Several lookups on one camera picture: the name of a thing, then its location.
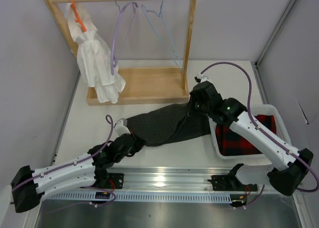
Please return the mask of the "grey dotted skirt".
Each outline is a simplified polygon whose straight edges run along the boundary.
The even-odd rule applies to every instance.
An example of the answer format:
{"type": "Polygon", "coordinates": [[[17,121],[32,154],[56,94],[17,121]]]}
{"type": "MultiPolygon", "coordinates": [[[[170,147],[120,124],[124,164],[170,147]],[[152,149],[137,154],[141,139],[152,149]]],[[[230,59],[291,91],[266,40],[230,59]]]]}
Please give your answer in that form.
{"type": "Polygon", "coordinates": [[[191,113],[188,103],[171,104],[127,119],[127,127],[147,147],[211,134],[208,117],[191,113]]]}

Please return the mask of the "light blue wire hanger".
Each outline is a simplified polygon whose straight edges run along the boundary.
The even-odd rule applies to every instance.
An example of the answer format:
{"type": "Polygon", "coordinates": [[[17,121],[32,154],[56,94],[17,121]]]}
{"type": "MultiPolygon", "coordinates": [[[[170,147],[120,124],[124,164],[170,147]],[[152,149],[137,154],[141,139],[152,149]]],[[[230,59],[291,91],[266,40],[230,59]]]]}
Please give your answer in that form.
{"type": "Polygon", "coordinates": [[[142,4],[142,12],[170,60],[182,71],[183,63],[176,51],[170,27],[164,19],[163,4],[164,0],[160,0],[158,10],[149,9],[142,4]]]}

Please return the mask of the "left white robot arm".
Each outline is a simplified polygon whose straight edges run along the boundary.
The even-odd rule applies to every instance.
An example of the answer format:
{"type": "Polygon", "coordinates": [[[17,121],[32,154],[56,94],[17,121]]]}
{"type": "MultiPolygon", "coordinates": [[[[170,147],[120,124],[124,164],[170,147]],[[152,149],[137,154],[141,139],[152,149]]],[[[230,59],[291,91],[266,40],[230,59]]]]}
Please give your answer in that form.
{"type": "Polygon", "coordinates": [[[75,188],[104,188],[110,179],[107,169],[144,145],[144,140],[127,133],[60,165],[34,170],[28,165],[21,167],[11,181],[16,213],[27,212],[50,196],[75,188]]]}

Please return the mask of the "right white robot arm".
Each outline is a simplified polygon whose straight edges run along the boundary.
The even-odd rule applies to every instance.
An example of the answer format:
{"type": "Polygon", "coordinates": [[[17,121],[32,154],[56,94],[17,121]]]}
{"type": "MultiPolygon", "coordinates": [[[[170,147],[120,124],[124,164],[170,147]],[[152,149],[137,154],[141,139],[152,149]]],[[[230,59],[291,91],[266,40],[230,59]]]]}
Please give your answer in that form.
{"type": "Polygon", "coordinates": [[[229,128],[245,138],[272,163],[269,172],[263,166],[239,165],[235,173],[228,176],[228,186],[239,190],[245,184],[270,184],[285,196],[295,190],[307,173],[313,173],[313,153],[307,148],[299,150],[262,125],[245,106],[235,98],[223,99],[213,83],[207,78],[195,79],[197,84],[190,92],[190,111],[205,115],[215,124],[229,128]]]}

